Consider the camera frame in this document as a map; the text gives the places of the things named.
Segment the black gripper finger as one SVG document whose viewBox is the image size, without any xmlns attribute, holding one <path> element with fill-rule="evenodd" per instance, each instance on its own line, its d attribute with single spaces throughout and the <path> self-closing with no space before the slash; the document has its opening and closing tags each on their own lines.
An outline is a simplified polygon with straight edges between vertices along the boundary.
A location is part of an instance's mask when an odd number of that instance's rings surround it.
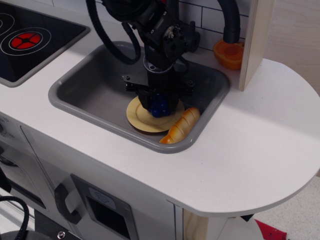
<svg viewBox="0 0 320 240">
<path fill-rule="evenodd" d="M 151 91 L 139 89 L 137 95 L 142 107 L 150 111 L 153 104 L 153 93 Z"/>
<path fill-rule="evenodd" d="M 170 112 L 175 111 L 179 103 L 179 95 L 175 93 L 170 93 L 166 96 L 166 98 L 168 103 L 168 110 Z"/>
</svg>

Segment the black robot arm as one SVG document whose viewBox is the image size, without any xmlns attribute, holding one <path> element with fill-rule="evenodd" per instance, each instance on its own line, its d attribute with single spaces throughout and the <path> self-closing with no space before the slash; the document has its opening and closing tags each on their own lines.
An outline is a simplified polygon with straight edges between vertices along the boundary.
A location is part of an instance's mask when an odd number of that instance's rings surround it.
<svg viewBox="0 0 320 240">
<path fill-rule="evenodd" d="M 181 97 L 193 92 L 193 82 L 183 79 L 189 71 L 183 54 L 199 46 L 200 35 L 194 23 L 185 28 L 161 0 L 104 0 L 102 4 L 121 23 L 135 55 L 125 55 L 111 41 L 99 19 L 96 2 L 88 0 L 89 17 L 105 47 L 127 65 L 142 59 L 146 69 L 145 78 L 126 80 L 126 90 L 136 92 L 142 107 L 153 117 L 168 116 L 176 110 Z"/>
</svg>

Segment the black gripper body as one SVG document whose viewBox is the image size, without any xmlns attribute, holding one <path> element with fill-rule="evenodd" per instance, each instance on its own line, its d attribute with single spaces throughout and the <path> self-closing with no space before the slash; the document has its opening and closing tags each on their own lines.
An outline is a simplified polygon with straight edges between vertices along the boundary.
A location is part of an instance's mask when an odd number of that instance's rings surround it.
<svg viewBox="0 0 320 240">
<path fill-rule="evenodd" d="M 136 94 L 151 96 L 162 94 L 168 96 L 192 95 L 195 82 L 188 77 L 171 69 L 165 72 L 140 72 L 125 73 L 122 76 L 126 82 L 126 90 Z"/>
</svg>

